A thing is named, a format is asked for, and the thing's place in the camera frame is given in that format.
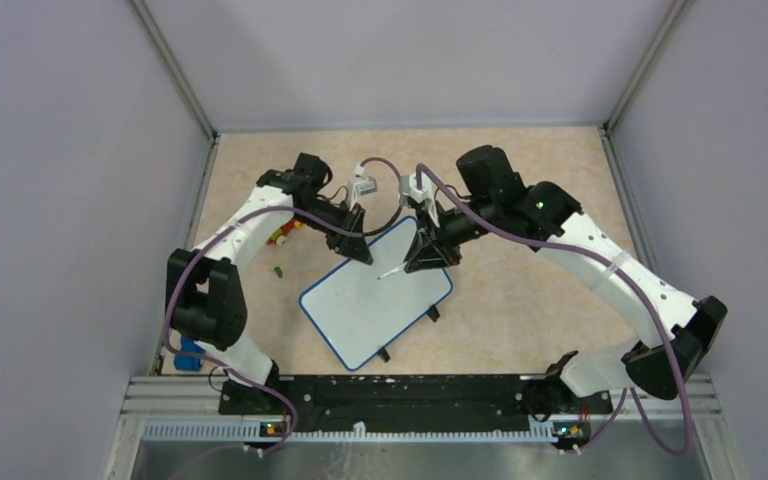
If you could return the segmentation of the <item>blue-framed whiteboard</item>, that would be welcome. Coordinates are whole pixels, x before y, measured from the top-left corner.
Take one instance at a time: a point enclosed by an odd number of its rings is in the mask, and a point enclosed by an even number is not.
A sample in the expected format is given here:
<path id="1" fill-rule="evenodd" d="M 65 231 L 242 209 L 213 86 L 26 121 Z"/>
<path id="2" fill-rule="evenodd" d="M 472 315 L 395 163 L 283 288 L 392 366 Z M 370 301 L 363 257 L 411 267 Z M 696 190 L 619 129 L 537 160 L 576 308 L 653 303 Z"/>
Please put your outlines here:
<path id="1" fill-rule="evenodd" d="M 349 372 L 387 349 L 454 289 L 443 269 L 376 279 L 404 259 L 416 231 L 414 217 L 399 220 L 370 243 L 372 265 L 345 260 L 299 297 L 302 312 Z"/>

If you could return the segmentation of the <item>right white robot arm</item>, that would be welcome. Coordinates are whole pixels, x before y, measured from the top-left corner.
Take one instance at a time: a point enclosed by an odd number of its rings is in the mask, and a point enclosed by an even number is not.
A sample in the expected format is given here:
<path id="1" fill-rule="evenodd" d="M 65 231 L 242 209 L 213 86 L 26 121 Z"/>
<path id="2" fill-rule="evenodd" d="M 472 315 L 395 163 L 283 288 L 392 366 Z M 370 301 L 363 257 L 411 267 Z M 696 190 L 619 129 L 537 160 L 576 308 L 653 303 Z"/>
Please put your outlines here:
<path id="1" fill-rule="evenodd" d="M 463 244 L 492 233 L 527 246 L 576 276 L 634 330 L 627 344 L 571 352 L 550 367 L 549 404 L 572 412 L 587 396 L 635 388 L 673 400 L 709 352 L 727 315 L 714 296 L 697 299 L 660 278 L 603 232 L 580 202 L 555 183 L 523 182 L 503 149 L 476 147 L 455 166 L 467 188 L 453 207 L 437 200 L 442 180 L 417 167 L 400 180 L 400 200 L 418 227 L 403 260 L 407 274 L 453 267 Z"/>

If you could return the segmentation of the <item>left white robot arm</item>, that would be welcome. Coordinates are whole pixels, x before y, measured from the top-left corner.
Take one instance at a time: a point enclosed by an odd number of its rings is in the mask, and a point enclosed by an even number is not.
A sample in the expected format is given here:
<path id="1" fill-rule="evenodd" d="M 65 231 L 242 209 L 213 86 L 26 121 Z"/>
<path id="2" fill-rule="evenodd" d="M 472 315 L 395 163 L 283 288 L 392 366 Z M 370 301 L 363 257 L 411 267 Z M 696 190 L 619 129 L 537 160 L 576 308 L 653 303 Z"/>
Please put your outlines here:
<path id="1" fill-rule="evenodd" d="M 216 233 L 190 250 L 175 250 L 167 261 L 166 327 L 234 371 L 244 385 L 243 401 L 257 413 L 277 407 L 281 388 L 269 379 L 274 361 L 247 331 L 242 288 L 247 265 L 280 227 L 293 221 L 324 233 L 332 252 L 366 265 L 373 262 L 364 238 L 365 209 L 349 201 L 335 204 L 320 193 L 332 177 L 319 157 L 300 154 L 292 168 L 261 175 Z"/>

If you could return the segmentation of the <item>green whiteboard marker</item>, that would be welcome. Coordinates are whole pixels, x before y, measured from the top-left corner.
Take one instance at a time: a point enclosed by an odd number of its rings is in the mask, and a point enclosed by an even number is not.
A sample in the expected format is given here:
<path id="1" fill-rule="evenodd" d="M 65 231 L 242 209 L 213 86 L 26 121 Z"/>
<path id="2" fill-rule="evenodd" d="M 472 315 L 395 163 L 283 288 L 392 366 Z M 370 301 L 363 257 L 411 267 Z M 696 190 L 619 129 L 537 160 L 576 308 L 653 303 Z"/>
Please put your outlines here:
<path id="1" fill-rule="evenodd" d="M 407 266 L 406 262 L 401 263 L 400 265 L 397 265 L 396 267 L 394 267 L 394 268 L 392 268 L 392 269 L 390 269 L 390 270 L 388 270 L 388 271 L 378 275 L 376 277 L 376 279 L 377 280 L 383 280 L 383 279 L 388 278 L 388 277 L 390 277 L 392 275 L 395 275 L 395 274 L 397 274 L 399 272 L 402 272 L 402 271 L 405 270 L 406 266 Z"/>

